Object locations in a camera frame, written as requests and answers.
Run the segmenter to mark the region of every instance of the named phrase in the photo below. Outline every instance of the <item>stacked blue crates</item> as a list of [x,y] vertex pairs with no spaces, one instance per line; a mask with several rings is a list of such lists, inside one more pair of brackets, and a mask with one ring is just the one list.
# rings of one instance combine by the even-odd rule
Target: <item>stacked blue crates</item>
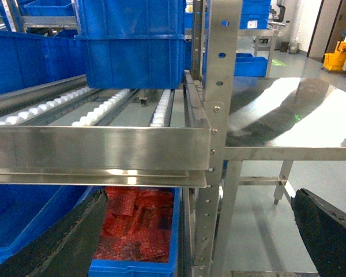
[[184,0],[76,0],[89,86],[176,88],[184,6]]

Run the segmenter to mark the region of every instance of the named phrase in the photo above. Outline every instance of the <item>table leg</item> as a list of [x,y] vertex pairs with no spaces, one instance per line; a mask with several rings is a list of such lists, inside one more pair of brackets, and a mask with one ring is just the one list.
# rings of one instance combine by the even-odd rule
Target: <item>table leg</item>
[[242,161],[230,160],[227,166],[227,175],[223,188],[223,200],[220,210],[217,239],[213,252],[213,265],[211,276],[221,276],[226,254],[230,224],[235,208],[238,186],[240,184]]
[[284,194],[284,186],[288,181],[289,174],[291,173],[293,160],[284,160],[282,164],[282,168],[279,174],[279,185],[276,186],[276,190],[274,192],[274,204],[277,205],[279,200],[282,199]]

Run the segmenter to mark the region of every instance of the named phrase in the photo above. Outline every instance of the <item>roller conveyor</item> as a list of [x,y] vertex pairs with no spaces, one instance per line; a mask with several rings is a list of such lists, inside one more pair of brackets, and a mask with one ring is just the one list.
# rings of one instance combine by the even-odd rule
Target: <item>roller conveyor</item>
[[[136,89],[90,89],[80,79],[71,86],[75,79],[2,96],[0,183],[206,185],[210,129],[190,102],[198,98],[195,87],[150,91],[154,100],[142,107]],[[130,118],[131,108],[149,118],[146,125],[114,123]],[[182,127],[169,127],[173,114]]]

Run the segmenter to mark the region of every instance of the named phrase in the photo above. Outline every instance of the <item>metal frame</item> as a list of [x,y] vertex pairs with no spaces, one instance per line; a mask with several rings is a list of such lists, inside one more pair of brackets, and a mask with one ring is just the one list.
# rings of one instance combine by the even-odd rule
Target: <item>metal frame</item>
[[[6,17],[13,32],[26,32],[27,28],[66,28],[77,29],[76,16],[22,16],[19,10],[18,0],[1,0]],[[72,0],[74,14],[76,14],[74,0]]]

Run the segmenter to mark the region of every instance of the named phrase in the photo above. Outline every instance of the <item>stainless steel table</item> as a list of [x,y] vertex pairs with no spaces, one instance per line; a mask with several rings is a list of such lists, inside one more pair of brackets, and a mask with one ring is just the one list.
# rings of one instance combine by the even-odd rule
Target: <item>stainless steel table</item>
[[[346,92],[316,78],[235,77],[225,160],[214,264],[224,260],[219,249],[227,245],[239,185],[274,185],[275,204],[283,195],[291,201],[294,160],[346,160]],[[283,166],[278,177],[241,177],[244,160],[283,160]]]

